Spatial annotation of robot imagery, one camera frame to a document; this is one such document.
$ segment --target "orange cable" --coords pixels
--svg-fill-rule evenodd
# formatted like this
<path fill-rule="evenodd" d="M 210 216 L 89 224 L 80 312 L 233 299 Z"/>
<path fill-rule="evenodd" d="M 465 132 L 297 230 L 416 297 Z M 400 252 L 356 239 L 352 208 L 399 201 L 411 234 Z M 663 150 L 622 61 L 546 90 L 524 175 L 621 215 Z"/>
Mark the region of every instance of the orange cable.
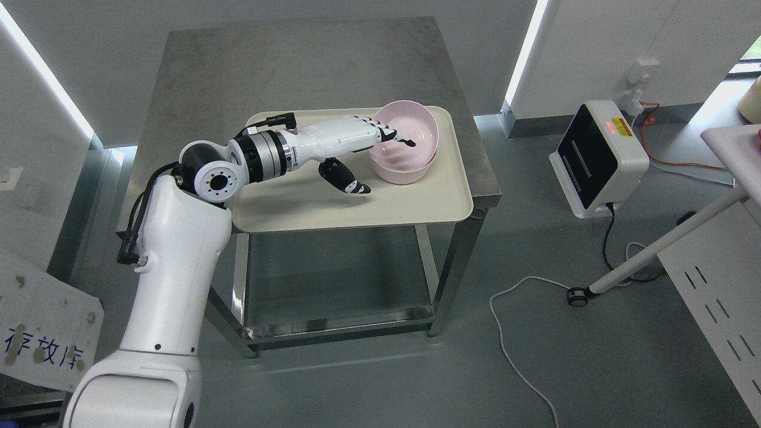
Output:
<path fill-rule="evenodd" d="M 648 127 L 648 125 L 650 125 L 651 123 L 653 123 L 655 121 L 655 118 L 654 118 L 655 112 L 658 111 L 658 108 L 661 107 L 661 104 L 660 103 L 646 103 L 644 101 L 639 101 L 639 103 L 642 104 L 643 106 L 655 106 L 653 111 L 651 111 L 648 114 L 648 116 L 645 118 L 645 121 L 642 122 L 642 131 L 640 132 L 640 134 L 642 135 L 642 148 L 645 149 L 645 153 L 648 154 L 648 157 L 651 160 L 656 161 L 659 164 L 672 165 L 672 166 L 677 166 L 677 167 L 680 167 L 680 166 L 696 166 L 696 167 L 711 168 L 711 169 L 718 169 L 718 170 L 727 169 L 726 167 L 717 166 L 717 165 L 701 164 L 699 162 L 669 162 L 669 161 L 664 161 L 662 159 L 659 159 L 659 158 L 656 158 L 655 156 L 653 156 L 650 153 L 650 150 L 648 150 L 648 145 L 645 142 L 645 129 Z"/>

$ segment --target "beige tray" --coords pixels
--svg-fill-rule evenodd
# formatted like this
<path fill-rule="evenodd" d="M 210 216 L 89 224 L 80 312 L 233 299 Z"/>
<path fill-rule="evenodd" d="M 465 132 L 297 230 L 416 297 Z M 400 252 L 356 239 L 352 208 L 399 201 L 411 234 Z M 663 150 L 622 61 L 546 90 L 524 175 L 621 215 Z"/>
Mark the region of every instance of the beige tray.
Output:
<path fill-rule="evenodd" d="M 289 232 L 329 228 L 414 225 L 459 222 L 473 211 L 463 160 L 449 113 L 428 107 L 439 131 L 439 145 L 431 169 L 419 181 L 399 186 L 381 180 L 367 152 L 339 159 L 370 186 L 366 195 L 347 195 L 317 173 L 309 161 L 282 177 L 245 186 L 232 203 L 233 224 L 249 233 Z M 373 117 L 378 108 L 296 111 L 300 127 L 343 115 Z M 264 112 L 247 123 L 283 112 Z"/>

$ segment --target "pink bowl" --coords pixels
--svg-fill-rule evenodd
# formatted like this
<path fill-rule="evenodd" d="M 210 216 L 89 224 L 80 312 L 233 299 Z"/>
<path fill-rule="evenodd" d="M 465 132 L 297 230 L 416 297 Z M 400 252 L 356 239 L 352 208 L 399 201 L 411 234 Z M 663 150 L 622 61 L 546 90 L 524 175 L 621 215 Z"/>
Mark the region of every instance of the pink bowl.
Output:
<path fill-rule="evenodd" d="M 422 178 L 438 148 L 438 126 L 431 112 L 415 101 L 394 101 L 373 119 L 415 142 L 414 147 L 398 141 L 382 142 L 368 150 L 376 173 L 394 184 L 410 184 Z"/>
<path fill-rule="evenodd" d="M 375 170 L 375 174 L 378 174 L 378 177 L 383 178 L 391 184 L 412 184 L 423 178 L 425 173 L 428 172 L 428 169 L 431 168 L 434 159 L 436 159 L 435 153 L 428 163 L 423 165 L 423 167 L 417 171 L 392 171 L 381 167 L 375 162 L 373 162 L 373 169 Z"/>

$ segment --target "black screen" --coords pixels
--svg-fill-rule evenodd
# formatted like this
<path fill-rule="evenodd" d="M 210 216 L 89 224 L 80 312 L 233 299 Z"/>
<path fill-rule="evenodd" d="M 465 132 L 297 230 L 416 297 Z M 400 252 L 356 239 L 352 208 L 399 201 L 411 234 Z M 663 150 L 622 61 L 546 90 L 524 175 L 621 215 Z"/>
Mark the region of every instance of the black screen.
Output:
<path fill-rule="evenodd" d="M 558 146 L 558 154 L 571 176 L 581 205 L 589 208 L 616 172 L 618 162 L 586 105 L 581 105 L 571 121 Z"/>

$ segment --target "white wall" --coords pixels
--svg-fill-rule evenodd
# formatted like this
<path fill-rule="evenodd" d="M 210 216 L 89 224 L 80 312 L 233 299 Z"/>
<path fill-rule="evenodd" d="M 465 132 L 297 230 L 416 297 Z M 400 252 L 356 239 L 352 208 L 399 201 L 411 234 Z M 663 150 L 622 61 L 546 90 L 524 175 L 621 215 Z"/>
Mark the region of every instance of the white wall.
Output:
<path fill-rule="evenodd" d="M 0 246 L 41 270 L 53 254 L 91 137 L 0 26 L 0 165 L 24 167 L 40 183 L 33 207 L 0 216 Z"/>
<path fill-rule="evenodd" d="M 496 113 L 535 5 L 520 0 L 3 2 L 105 146 L 139 141 L 170 30 L 249 20 L 434 16 L 472 112 Z"/>
<path fill-rule="evenodd" d="M 618 101 L 638 57 L 661 62 L 644 101 L 704 102 L 761 34 L 758 0 L 550 0 L 538 44 L 511 104 L 518 119 Z"/>

